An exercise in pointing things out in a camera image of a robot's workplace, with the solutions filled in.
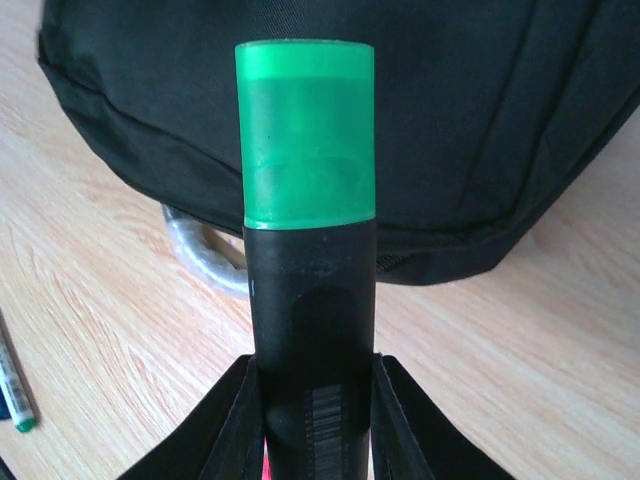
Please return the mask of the green highlighter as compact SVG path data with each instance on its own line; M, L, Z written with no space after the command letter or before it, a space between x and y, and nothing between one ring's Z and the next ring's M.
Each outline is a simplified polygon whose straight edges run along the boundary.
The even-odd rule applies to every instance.
M244 247L276 479L368 475L376 275L374 50L235 50Z

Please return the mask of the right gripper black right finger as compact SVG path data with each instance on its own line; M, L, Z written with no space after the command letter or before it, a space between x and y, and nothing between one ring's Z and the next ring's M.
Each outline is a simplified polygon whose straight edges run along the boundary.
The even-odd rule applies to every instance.
M444 415L400 362L373 361L371 443L377 479L510 479Z

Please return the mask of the green whiteboard marker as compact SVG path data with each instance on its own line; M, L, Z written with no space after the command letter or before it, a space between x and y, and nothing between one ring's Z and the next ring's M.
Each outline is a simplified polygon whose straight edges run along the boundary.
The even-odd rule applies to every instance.
M37 425L37 416L10 346L4 315L1 315L1 391L15 428L23 434L31 432Z

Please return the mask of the pink highlighter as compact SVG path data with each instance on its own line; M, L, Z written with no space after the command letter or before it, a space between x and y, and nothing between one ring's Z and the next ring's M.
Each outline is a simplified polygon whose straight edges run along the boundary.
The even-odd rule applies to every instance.
M268 440L267 437L264 437L264 456L263 456L263 466L262 466L262 480L271 480L272 479L272 469L268 451Z

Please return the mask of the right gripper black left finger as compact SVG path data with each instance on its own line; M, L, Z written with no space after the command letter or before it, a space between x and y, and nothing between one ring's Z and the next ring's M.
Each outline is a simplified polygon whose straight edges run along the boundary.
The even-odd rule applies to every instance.
M242 355L122 479L260 479L264 425L255 358Z

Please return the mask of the black student bag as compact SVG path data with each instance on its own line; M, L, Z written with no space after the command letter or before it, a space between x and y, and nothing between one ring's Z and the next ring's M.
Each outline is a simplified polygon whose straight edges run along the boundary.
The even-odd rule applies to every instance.
M234 49L375 50L377 278L494 268L639 104L635 1L47 1L65 114L169 221L239 236Z

